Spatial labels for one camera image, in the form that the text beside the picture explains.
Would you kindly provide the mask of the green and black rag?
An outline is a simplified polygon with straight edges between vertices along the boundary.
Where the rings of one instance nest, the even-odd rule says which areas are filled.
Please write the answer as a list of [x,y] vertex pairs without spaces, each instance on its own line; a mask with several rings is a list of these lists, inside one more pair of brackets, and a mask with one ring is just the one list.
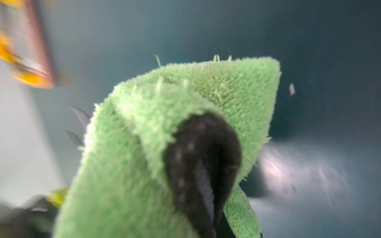
[[270,57],[173,63],[95,107],[55,238],[259,238],[240,182],[281,77]]

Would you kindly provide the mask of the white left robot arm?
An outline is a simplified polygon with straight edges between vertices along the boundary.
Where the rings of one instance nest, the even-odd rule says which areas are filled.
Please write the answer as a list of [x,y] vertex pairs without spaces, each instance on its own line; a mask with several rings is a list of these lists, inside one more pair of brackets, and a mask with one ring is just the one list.
[[26,207],[1,203],[2,238],[50,238],[59,209],[44,196],[38,196]]

